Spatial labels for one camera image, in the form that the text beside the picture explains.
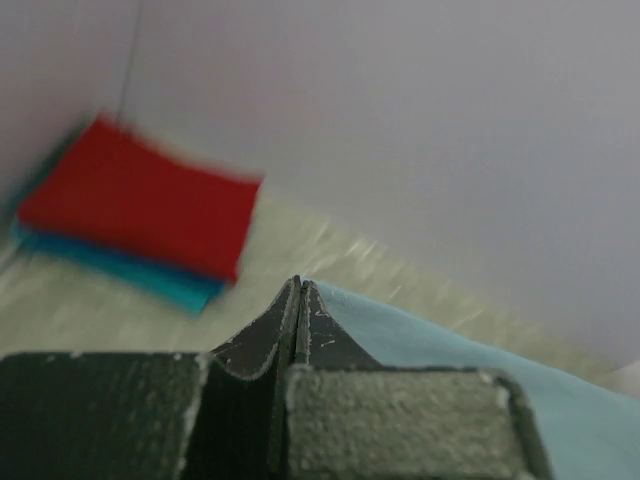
teal cloth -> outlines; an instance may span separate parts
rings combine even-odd
[[[39,232],[17,220],[12,233],[32,251],[59,255],[148,290],[192,313],[224,289],[224,282],[173,265],[103,248],[63,235]]]
[[[409,313],[319,284],[329,313],[383,365],[494,367],[526,391],[557,480],[638,480],[640,402]]]

wrinkled plastic sheet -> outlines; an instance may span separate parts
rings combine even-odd
[[[68,261],[18,254],[0,275],[0,352],[203,351],[269,306],[295,274],[333,283],[465,337],[606,384],[613,366],[429,275],[326,217],[273,197],[256,207],[234,288],[200,317]]]

wall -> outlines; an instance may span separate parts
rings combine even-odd
[[[127,116],[640,357],[640,3],[154,0]]]
[[[117,110],[138,0],[0,2],[0,210],[84,115]]]

folded red cloth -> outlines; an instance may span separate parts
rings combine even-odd
[[[261,182],[178,163],[101,116],[18,217],[234,282]]]

